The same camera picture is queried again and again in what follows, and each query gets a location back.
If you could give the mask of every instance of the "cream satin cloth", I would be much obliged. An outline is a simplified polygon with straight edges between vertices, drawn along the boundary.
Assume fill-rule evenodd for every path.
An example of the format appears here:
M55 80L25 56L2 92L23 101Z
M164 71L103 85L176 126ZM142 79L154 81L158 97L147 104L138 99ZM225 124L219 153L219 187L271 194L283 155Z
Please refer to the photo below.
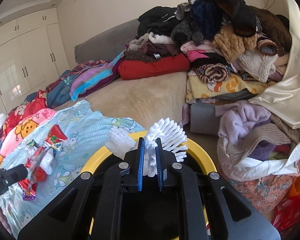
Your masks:
M281 82L250 99L284 120L291 128L300 128L300 9L295 0L286 0L289 8L292 47L287 70Z

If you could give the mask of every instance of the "floor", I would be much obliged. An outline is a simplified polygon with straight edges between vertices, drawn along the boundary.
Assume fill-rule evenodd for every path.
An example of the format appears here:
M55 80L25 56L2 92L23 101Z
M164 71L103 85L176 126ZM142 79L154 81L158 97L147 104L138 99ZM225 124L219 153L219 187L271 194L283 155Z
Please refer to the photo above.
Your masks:
M218 136L193 133L190 131L190 124L186 124L183 127L183 129L186 132L186 135L188 136L189 139L199 144L207 152L207 154L209 154L215 167L218 169L219 167L219 160L217 156ZM263 216L271 222L274 216L274 211L271 211L268 214L263 214Z

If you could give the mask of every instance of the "white scrub brush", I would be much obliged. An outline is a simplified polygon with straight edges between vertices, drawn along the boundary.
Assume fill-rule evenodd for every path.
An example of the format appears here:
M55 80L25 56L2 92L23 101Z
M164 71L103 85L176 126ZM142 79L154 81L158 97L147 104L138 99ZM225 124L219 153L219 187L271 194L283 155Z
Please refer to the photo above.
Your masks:
M145 139L145 157L143 165L143 175L153 177L157 174L155 148L158 146L155 142L157 138L161 139L162 149L171 151L175 154L177 162L183 162L186 157L186 145L181 143L186 142L187 136L184 130L173 120L160 119L155 122L148 130ZM138 142L128 136L128 133L123 129L111 128L109 141L105 144L106 148L115 156L124 159L126 152L138 147Z

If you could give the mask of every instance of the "light blue sheet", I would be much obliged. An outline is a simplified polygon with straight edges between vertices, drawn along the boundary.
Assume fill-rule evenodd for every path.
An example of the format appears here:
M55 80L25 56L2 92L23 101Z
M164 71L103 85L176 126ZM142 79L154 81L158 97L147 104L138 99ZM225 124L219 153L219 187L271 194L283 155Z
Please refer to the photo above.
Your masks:
M38 184L37 197L32 201L22 200L23 192L18 184L14 184L0 198L0 206L15 238L36 214L80 174L87 160L108 140L111 127L122 127L129 132L144 130L130 118L105 117L100 111L92 112L89 102L82 100L70 108L58 111L51 120L29 134L5 158L2 168L10 169L25 163L26 145L32 139L41 144L54 124L60 126L69 140L66 141L61 153L57 153L55 157L58 165L53 174Z

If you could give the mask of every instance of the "white wardrobe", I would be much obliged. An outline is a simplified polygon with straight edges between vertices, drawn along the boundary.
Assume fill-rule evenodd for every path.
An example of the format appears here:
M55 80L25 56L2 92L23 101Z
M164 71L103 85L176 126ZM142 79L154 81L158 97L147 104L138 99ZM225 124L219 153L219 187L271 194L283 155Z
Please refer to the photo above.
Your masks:
M67 69L55 8L1 26L0 113L8 113L27 95L45 90Z

